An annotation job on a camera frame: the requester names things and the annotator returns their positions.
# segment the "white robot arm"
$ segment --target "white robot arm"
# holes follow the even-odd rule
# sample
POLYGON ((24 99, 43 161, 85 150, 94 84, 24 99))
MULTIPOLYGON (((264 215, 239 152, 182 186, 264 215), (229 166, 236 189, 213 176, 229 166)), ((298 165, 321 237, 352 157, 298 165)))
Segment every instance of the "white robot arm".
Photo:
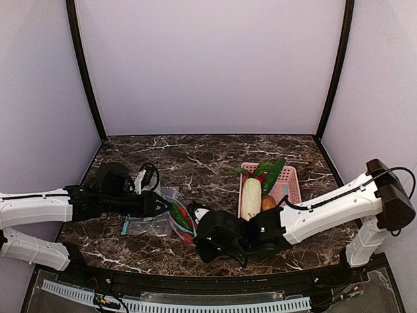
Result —
MULTIPOLYGON (((154 170, 145 167, 144 172, 150 181, 154 170)), ((104 212, 156 216, 169 210, 169 203, 154 192, 137 194, 130 188, 126 190, 125 186, 131 182, 128 168, 109 163, 100 167, 92 183, 85 186, 67 186, 30 194, 0 193, 0 256, 64 271, 72 259, 81 257, 73 245, 50 243, 11 227, 37 222, 88 220, 100 217, 104 212)))

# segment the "light purple wall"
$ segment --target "light purple wall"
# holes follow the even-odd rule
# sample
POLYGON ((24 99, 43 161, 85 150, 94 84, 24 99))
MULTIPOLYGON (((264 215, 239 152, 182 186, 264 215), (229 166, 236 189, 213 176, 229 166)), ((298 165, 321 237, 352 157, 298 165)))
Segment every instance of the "light purple wall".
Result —
MULTIPOLYGON (((65 1, 0 0, 0 191, 79 183, 100 140, 70 37, 65 1)), ((59 223, 16 229, 54 240, 59 223)), ((0 259, 0 312, 20 312, 33 267, 0 259)))
POLYGON ((78 1, 108 134, 316 131, 344 1, 78 1))
MULTIPOLYGON (((417 163, 417 2, 357 1, 334 109, 323 143, 345 182, 379 158, 417 163)), ((410 190, 406 173, 398 173, 410 190)), ((417 196, 412 200, 417 208, 417 196)), ((383 246, 407 312, 417 308, 417 220, 383 246)))

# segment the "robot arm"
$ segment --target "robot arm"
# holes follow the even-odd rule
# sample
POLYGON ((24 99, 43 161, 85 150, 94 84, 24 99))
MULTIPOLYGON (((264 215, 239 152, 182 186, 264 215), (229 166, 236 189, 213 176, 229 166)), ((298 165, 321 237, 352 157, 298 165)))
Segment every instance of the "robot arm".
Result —
POLYGON ((277 254, 316 233, 366 217, 341 259, 348 268, 363 266, 390 231, 404 228, 416 215, 394 169, 400 168, 372 160, 366 173, 337 190, 298 205, 284 198, 284 207, 279 203, 249 221, 224 211, 208 212, 194 239, 197 252, 205 262, 227 255, 244 265, 250 256, 277 254))
MULTIPOLYGON (((145 168, 144 179, 151 180, 152 168, 145 168)), ((142 180, 142 187, 149 182, 142 180)), ((77 249, 62 243, 49 243, 25 235, 11 227, 37 222, 70 222, 100 217, 102 213, 156 216, 170 204, 153 191, 136 193, 128 168, 118 163, 100 167, 86 185, 67 186, 48 192, 0 194, 0 256, 17 258, 53 267, 67 268, 70 260, 81 258, 77 249)))
POLYGON ((57 189, 32 194, 0 193, 0 230, 38 222, 70 222, 68 191, 57 189))

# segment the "marble countertop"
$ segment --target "marble countertop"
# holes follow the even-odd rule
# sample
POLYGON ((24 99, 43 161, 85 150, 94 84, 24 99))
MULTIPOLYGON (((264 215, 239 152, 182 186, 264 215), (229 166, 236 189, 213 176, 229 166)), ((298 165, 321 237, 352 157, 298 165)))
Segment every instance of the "marble countertop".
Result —
MULTIPOLYGON (((183 135, 110 137, 102 145, 87 178, 106 162, 120 162, 135 175, 145 162, 160 170, 162 186, 179 186, 179 200, 195 200, 214 209, 237 213, 239 176, 231 168, 243 162, 285 158, 297 170, 303 201, 337 188, 311 136, 183 135)), ((122 222, 113 216, 109 223, 122 222)), ((122 236, 119 227, 104 227, 99 219, 65 223, 60 242, 77 244, 87 263, 96 267, 175 276, 263 275, 337 264, 340 250, 356 235, 355 222, 314 235, 291 250, 248 266, 227 258, 203 263, 194 246, 174 233, 170 238, 147 234, 122 236)))

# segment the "pink basket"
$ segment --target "pink basket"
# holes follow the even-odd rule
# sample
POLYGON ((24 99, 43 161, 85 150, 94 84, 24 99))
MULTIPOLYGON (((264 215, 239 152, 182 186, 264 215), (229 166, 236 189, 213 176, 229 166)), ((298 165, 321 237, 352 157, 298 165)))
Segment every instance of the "pink basket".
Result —
MULTIPOLYGON (((258 167, 259 163, 242 163, 242 168, 250 173, 253 173, 258 167)), ((238 217, 240 217, 240 206, 242 201, 242 189, 243 184, 249 178, 248 175, 240 174, 240 187, 239 187, 239 209, 238 217)), ((300 186, 298 185, 297 171, 292 166, 284 166, 280 176, 278 177, 274 187, 269 192, 274 197, 275 202, 278 203, 286 194, 288 194, 288 200, 291 203, 301 203, 300 186)))

